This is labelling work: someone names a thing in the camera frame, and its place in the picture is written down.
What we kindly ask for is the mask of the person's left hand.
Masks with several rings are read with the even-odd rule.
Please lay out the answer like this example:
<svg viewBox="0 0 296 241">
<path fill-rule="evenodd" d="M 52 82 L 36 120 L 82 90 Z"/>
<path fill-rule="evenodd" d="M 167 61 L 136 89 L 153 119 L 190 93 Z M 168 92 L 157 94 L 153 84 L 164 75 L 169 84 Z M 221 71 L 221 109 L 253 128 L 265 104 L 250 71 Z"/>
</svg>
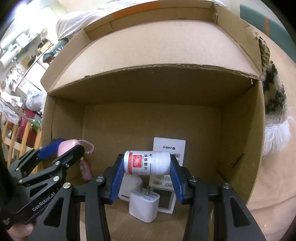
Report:
<svg viewBox="0 0 296 241">
<path fill-rule="evenodd" d="M 34 220 L 33 222 L 24 225 L 22 223 L 15 223 L 9 230 L 6 232 L 10 236 L 10 238 L 14 241 L 24 241 L 28 240 L 29 235 L 32 233 L 35 228 L 37 222 L 39 220 Z"/>
</svg>

